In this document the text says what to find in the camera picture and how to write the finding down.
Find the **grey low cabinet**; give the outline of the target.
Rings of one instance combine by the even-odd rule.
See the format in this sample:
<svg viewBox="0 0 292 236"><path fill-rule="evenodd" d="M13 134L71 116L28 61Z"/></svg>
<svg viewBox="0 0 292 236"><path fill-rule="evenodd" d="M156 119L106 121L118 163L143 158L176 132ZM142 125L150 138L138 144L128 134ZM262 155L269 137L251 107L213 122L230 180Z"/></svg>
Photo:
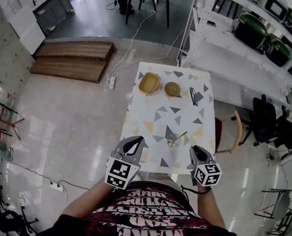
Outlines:
<svg viewBox="0 0 292 236"><path fill-rule="evenodd" d="M45 36L48 36L74 9L70 0L45 0L33 13Z"/></svg>

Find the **beige trousers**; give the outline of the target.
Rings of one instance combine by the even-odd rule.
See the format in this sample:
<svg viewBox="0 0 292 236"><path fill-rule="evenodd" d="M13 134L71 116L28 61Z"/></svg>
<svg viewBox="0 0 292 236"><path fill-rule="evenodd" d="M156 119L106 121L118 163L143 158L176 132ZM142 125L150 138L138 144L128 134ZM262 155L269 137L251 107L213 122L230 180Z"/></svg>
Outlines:
<svg viewBox="0 0 292 236"><path fill-rule="evenodd" d="M163 173L149 173L139 171L133 178L135 181L150 181L167 185L175 190L182 191L181 187L168 175Z"/></svg>

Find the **person's right forearm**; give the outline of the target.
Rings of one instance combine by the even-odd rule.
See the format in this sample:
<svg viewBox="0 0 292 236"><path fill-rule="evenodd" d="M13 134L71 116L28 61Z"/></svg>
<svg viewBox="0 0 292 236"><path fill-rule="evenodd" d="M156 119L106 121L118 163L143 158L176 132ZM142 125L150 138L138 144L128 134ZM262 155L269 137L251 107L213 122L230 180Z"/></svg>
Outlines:
<svg viewBox="0 0 292 236"><path fill-rule="evenodd" d="M226 228L212 190L204 195L198 195L198 215L213 226Z"/></svg>

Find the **black metal frame stand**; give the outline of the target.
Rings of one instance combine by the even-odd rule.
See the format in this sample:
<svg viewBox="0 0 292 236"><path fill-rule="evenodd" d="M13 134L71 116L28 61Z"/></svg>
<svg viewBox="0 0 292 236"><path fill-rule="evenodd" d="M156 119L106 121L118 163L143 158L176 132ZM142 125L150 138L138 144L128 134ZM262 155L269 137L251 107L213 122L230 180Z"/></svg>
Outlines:
<svg viewBox="0 0 292 236"><path fill-rule="evenodd" d="M255 216L274 219L274 220L281 220L289 210L290 203L291 203L291 189L269 189L269 190L262 190L262 193L277 193L275 203L266 208L262 208L262 213L254 213Z"/></svg>

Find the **black office chair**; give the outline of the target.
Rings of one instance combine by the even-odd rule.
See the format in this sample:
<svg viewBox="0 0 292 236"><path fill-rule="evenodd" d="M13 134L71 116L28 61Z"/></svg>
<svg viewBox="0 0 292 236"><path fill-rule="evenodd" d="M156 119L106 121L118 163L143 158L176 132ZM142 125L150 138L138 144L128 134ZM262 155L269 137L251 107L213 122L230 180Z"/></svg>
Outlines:
<svg viewBox="0 0 292 236"><path fill-rule="evenodd" d="M243 145L251 133L255 136L254 146L260 143L267 143L274 138L277 130L277 118L275 108L268 103L266 95L262 94L261 98L253 98L253 110L249 110L249 121L241 119L246 125L247 134L239 145Z"/></svg>

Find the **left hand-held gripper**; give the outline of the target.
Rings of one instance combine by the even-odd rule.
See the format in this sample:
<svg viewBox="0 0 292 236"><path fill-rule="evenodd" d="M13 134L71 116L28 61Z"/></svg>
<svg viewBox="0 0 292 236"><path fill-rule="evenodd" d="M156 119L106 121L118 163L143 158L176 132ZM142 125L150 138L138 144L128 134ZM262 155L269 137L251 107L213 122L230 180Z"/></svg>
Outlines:
<svg viewBox="0 0 292 236"><path fill-rule="evenodd" d="M140 169L140 159L146 142L142 136L122 139L107 160L104 182L125 190Z"/></svg>

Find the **wooden step platform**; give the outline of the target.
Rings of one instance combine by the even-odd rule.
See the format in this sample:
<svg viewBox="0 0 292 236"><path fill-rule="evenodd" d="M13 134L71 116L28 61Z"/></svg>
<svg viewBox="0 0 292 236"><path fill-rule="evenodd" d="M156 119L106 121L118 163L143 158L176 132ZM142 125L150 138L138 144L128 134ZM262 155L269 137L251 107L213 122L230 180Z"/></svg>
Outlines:
<svg viewBox="0 0 292 236"><path fill-rule="evenodd" d="M115 47L112 42L45 43L36 53L32 74L100 83Z"/></svg>

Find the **black metal rack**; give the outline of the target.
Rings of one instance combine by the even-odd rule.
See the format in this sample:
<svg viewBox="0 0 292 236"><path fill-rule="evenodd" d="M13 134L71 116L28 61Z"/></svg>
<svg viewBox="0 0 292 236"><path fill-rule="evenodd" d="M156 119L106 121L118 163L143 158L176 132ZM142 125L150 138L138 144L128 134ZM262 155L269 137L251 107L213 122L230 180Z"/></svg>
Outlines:
<svg viewBox="0 0 292 236"><path fill-rule="evenodd" d="M24 205L20 206L20 213L10 210L9 203L4 202L2 199L2 190L3 186L0 184L0 232L6 236L9 236L10 232L14 232L18 236L36 236L37 231L32 227L32 224L39 220L35 218L32 221L28 221Z"/></svg>

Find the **dark red printed shirt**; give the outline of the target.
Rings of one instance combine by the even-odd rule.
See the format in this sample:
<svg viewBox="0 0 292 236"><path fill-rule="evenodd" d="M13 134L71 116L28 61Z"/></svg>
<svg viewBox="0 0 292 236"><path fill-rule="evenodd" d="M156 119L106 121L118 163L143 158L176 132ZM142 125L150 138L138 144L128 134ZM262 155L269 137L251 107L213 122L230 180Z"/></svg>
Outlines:
<svg viewBox="0 0 292 236"><path fill-rule="evenodd" d="M137 181L85 218L62 214L36 236L237 236L197 215L183 193Z"/></svg>

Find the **tall white cabinet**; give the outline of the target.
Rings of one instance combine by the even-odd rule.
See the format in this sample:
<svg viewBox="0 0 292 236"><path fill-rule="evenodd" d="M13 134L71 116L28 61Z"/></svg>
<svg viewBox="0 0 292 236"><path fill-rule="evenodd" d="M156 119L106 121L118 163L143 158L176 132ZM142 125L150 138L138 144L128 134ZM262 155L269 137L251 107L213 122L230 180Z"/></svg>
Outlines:
<svg viewBox="0 0 292 236"><path fill-rule="evenodd" d="M0 0L7 21L27 51L33 55L45 39L32 8L20 0Z"/></svg>

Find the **group of green hard cases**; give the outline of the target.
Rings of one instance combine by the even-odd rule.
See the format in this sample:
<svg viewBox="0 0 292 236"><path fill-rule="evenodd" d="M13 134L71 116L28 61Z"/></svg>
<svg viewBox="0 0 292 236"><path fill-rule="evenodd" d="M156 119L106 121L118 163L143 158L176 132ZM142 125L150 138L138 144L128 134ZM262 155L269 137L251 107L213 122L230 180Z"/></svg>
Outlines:
<svg viewBox="0 0 292 236"><path fill-rule="evenodd" d="M242 11L232 22L233 35L255 49L278 67L292 62L292 48L275 35L268 33L264 24L254 15Z"/></svg>

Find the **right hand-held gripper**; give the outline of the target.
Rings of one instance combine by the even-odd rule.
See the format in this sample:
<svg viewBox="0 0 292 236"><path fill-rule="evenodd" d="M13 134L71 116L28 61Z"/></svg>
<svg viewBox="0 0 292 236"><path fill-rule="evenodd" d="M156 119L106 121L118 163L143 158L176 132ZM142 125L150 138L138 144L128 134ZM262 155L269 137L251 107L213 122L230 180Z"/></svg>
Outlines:
<svg viewBox="0 0 292 236"><path fill-rule="evenodd" d="M204 148L194 145L190 147L190 169L192 185L203 187L217 185L221 177L221 168L212 155Z"/></svg>

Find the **clear glass cup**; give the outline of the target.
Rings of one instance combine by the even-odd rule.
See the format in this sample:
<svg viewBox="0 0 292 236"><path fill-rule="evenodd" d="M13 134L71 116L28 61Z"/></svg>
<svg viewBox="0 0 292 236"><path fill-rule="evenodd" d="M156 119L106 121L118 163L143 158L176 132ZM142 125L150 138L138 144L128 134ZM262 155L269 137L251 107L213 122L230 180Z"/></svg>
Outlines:
<svg viewBox="0 0 292 236"><path fill-rule="evenodd" d="M170 148L176 148L180 144L180 136L176 133L172 133L167 138L167 144Z"/></svg>

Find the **red and black folding frame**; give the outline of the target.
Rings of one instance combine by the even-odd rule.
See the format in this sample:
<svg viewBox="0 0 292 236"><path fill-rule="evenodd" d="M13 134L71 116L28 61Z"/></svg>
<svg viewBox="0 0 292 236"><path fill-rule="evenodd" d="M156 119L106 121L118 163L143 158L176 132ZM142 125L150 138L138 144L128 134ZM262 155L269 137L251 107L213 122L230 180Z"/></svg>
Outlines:
<svg viewBox="0 0 292 236"><path fill-rule="evenodd" d="M20 118L19 120L12 122L9 121L8 119L3 119L3 114L2 111L4 110L4 112L9 113L9 117L11 116L11 114L16 114L18 116L20 116L15 110L9 108L8 106L2 104L0 102L0 133L4 134L6 136L12 137L13 135L7 133L7 128L11 128L14 132L14 134L16 135L16 137L18 138L18 140L21 140L20 134L19 134L19 124L21 122L23 122L25 120L25 118Z"/></svg>

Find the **white locker cabinet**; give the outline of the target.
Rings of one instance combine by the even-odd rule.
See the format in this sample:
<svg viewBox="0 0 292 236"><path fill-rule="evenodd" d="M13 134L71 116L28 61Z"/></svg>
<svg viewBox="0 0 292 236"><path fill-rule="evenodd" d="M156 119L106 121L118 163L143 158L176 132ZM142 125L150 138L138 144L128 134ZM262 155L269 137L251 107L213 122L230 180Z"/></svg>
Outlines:
<svg viewBox="0 0 292 236"><path fill-rule="evenodd" d="M18 99L34 62L0 7L0 89Z"/></svg>

